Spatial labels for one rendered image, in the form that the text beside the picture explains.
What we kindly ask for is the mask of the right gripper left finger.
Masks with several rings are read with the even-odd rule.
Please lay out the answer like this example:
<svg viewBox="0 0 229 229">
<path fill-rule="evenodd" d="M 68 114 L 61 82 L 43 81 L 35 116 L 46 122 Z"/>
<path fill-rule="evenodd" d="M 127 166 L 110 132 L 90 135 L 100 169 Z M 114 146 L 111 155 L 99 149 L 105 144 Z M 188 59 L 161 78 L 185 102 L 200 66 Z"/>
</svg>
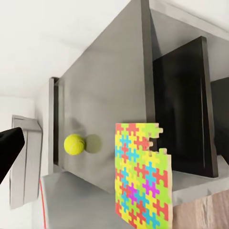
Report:
<svg viewBox="0 0 229 229">
<path fill-rule="evenodd" d="M 0 184 L 25 145 L 21 127 L 0 132 Z"/>
</svg>

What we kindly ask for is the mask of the jigsaw puzzle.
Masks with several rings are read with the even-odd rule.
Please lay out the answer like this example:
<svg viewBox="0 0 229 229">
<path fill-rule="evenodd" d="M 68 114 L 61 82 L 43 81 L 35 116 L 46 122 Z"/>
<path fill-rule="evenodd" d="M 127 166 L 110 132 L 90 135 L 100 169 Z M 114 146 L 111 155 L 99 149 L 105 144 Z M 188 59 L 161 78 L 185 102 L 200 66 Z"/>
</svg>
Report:
<svg viewBox="0 0 229 229">
<path fill-rule="evenodd" d="M 158 123 L 116 124 L 115 213 L 135 229 L 172 229 L 172 158 L 153 152 Z"/>
</svg>

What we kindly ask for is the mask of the tennis ball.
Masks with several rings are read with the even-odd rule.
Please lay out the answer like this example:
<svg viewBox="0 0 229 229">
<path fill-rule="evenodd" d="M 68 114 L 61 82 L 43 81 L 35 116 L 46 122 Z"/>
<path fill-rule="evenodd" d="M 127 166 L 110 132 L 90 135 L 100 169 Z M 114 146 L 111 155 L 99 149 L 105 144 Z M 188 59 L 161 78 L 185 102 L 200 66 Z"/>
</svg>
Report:
<svg viewBox="0 0 229 229">
<path fill-rule="evenodd" d="M 69 135 L 64 142 L 64 148 L 70 155 L 78 155 L 84 151 L 85 141 L 77 134 Z"/>
</svg>

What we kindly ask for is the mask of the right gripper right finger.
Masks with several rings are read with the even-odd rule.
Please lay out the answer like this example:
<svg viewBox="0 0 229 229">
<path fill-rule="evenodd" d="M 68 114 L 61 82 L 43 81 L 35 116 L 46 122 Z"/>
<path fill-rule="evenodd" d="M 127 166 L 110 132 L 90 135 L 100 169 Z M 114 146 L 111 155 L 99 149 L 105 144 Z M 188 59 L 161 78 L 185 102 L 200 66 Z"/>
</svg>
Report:
<svg viewBox="0 0 229 229">
<path fill-rule="evenodd" d="M 217 128 L 214 145 L 229 165 L 229 128 L 221 126 Z"/>
</svg>

